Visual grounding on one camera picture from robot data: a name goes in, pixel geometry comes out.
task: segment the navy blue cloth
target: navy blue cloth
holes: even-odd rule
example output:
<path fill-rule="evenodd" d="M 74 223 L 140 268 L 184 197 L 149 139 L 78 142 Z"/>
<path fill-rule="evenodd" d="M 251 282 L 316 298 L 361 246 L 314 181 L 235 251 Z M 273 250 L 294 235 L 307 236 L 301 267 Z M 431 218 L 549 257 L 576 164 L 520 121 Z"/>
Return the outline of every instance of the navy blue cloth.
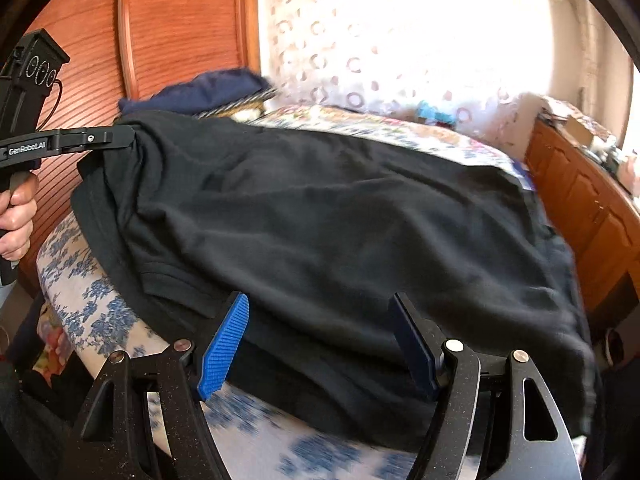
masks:
<path fill-rule="evenodd" d="M 267 90 L 269 82 L 247 68 L 216 70 L 196 76 L 188 83 L 167 86 L 153 97 L 135 101 L 120 99 L 122 115 L 139 110 L 164 110 L 195 115 Z"/>

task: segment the bed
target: bed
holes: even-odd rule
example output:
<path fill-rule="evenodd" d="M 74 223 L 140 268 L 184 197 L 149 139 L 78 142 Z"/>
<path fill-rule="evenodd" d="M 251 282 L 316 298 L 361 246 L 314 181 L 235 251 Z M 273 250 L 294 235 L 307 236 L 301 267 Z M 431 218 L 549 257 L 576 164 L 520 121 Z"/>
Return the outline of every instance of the bed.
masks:
<path fill-rule="evenodd" d="M 281 108 L 253 124 L 358 136 L 431 153 L 459 164 L 495 166 L 516 177 L 523 187 L 528 186 L 527 179 L 508 156 L 444 128 L 318 106 Z M 75 351 L 95 377 L 107 356 L 117 349 L 137 357 L 161 352 L 168 345 L 114 290 L 92 256 L 73 213 L 47 237 L 37 266 L 47 299 L 42 310 L 47 316 L 45 324 L 48 330 L 62 327 L 65 333 L 55 341 L 55 348 L 49 345 L 60 362 L 66 362 L 70 352 Z M 149 395 L 154 441 L 168 452 L 159 400 L 155 394 Z M 319 433 L 226 383 L 207 401 L 204 413 L 233 478 L 395 480 L 406 477 L 414 460 L 411 453 Z M 472 443 L 462 478 L 475 478 L 480 451 Z M 246 454 L 254 459 L 239 459 Z"/>

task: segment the black shirt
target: black shirt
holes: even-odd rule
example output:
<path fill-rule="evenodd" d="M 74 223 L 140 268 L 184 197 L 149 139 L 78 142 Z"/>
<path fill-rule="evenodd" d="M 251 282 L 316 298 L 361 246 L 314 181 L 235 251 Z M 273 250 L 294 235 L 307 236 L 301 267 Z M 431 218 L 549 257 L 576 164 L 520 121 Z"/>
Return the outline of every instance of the black shirt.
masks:
<path fill-rule="evenodd" d="M 245 292 L 228 380 L 320 430 L 417 449 L 433 406 L 386 320 L 402 291 L 476 351 L 526 350 L 570 433 L 588 431 L 594 365 L 572 254 L 510 176 L 229 119 L 121 122 L 133 145 L 85 157 L 72 206 L 127 305 L 167 341 Z"/>

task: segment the cable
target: cable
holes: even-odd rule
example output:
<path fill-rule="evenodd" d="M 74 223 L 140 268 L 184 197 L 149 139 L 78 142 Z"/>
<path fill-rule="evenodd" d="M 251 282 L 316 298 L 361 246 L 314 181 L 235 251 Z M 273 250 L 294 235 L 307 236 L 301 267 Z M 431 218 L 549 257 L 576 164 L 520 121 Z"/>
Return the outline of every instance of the cable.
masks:
<path fill-rule="evenodd" d="M 60 81 L 60 79 L 54 79 L 53 82 L 58 83 L 58 86 L 60 86 L 60 91 L 58 92 L 58 98 L 56 99 L 56 104 L 53 105 L 53 108 L 49 112 L 49 115 L 47 116 L 47 118 L 44 119 L 44 122 L 36 128 L 37 132 L 39 132 L 41 129 L 44 128 L 44 126 L 46 126 L 46 124 L 49 122 L 49 119 L 53 116 L 54 113 L 56 113 L 56 109 L 60 104 L 60 98 L 62 97 L 62 81 Z"/>

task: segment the wooden door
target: wooden door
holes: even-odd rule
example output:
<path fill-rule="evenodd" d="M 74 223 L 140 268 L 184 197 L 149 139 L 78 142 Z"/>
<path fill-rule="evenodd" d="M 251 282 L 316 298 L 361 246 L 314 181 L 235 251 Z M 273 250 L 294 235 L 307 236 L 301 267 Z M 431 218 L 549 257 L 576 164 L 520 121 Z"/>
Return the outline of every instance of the wooden door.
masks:
<path fill-rule="evenodd" d="M 257 0 L 118 0 L 118 28 L 129 98 L 209 70 L 260 71 Z"/>
<path fill-rule="evenodd" d="M 628 208 L 622 197 L 612 202 L 598 220 L 593 238 L 577 261 L 578 280 L 587 311 L 604 300 L 636 257 L 640 244 L 637 213 Z"/>
<path fill-rule="evenodd" d="M 525 162 L 529 167 L 529 173 L 536 187 L 539 187 L 543 182 L 546 165 L 549 162 L 548 155 L 550 150 L 551 146 L 548 142 L 548 133 L 536 122 L 525 156 Z"/>
<path fill-rule="evenodd" d="M 603 185 L 602 177 L 589 171 L 585 162 L 576 160 L 568 192 L 555 220 L 555 226 L 574 250 L 576 258 L 580 257 L 603 221 L 607 203 L 607 187 Z"/>
<path fill-rule="evenodd" d="M 550 149 L 545 149 L 548 153 L 548 162 L 544 178 L 540 180 L 538 186 L 538 194 L 545 205 L 545 211 L 551 223 L 562 232 L 558 223 L 566 217 L 564 199 L 568 184 L 575 173 L 575 167 L 568 153 L 573 147 L 555 132 L 554 135 L 555 139 L 548 136 L 545 138 L 546 145 Z"/>

